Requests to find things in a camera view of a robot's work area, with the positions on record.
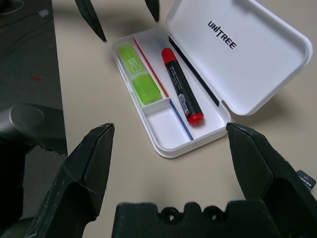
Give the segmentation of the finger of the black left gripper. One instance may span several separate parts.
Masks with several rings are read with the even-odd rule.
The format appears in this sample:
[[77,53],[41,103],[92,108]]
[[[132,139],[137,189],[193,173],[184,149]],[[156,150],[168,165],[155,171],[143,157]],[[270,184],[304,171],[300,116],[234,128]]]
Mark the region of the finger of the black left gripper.
[[160,20],[160,3],[159,0],[145,0],[148,10],[150,11],[155,22]]
[[105,34],[91,1],[75,0],[75,3],[87,24],[103,42],[106,42]]

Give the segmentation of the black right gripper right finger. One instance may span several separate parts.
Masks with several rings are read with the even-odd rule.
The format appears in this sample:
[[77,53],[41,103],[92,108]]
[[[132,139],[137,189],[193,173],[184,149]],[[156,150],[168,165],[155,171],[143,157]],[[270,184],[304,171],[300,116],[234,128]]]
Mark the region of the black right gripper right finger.
[[261,200],[283,238],[317,236],[317,181],[295,171],[264,135],[237,124],[226,125],[234,170],[246,199]]

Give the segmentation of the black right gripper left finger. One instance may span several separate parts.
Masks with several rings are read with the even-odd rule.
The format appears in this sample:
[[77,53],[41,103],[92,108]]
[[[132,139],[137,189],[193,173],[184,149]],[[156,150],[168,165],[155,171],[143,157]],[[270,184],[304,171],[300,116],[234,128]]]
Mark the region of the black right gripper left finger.
[[53,179],[27,238],[80,238],[101,211],[108,181],[113,123],[92,129]]

